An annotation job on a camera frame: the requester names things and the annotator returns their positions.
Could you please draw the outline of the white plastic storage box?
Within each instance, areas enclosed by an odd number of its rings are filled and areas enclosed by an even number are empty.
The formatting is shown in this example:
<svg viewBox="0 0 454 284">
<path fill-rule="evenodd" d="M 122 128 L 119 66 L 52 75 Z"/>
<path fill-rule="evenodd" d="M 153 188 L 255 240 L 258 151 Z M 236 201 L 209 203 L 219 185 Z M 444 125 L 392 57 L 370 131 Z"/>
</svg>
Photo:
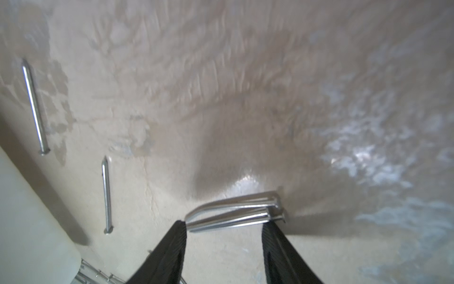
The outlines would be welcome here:
<svg viewBox="0 0 454 284">
<path fill-rule="evenodd" d="M 29 183 L 1 152 L 1 283 L 70 284 L 82 258 Z"/>
</svg>

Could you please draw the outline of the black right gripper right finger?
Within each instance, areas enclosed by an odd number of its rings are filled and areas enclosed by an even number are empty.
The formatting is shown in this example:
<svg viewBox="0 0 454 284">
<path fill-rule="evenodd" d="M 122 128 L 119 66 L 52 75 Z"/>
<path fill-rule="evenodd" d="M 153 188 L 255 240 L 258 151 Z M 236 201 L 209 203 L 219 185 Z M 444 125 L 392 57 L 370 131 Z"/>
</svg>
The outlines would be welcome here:
<svg viewBox="0 0 454 284">
<path fill-rule="evenodd" d="M 320 284 L 322 282 L 275 222 L 263 224 L 261 238 L 268 284 Z"/>
</svg>

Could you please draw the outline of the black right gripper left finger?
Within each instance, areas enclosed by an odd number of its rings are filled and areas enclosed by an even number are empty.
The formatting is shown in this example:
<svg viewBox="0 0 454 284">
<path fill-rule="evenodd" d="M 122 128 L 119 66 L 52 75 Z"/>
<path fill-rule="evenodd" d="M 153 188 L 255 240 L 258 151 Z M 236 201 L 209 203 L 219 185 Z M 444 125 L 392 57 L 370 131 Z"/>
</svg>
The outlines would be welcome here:
<svg viewBox="0 0 454 284">
<path fill-rule="evenodd" d="M 178 284 L 182 278 L 187 229 L 184 221 L 176 221 L 140 268 L 127 280 L 128 284 Z"/>
</svg>

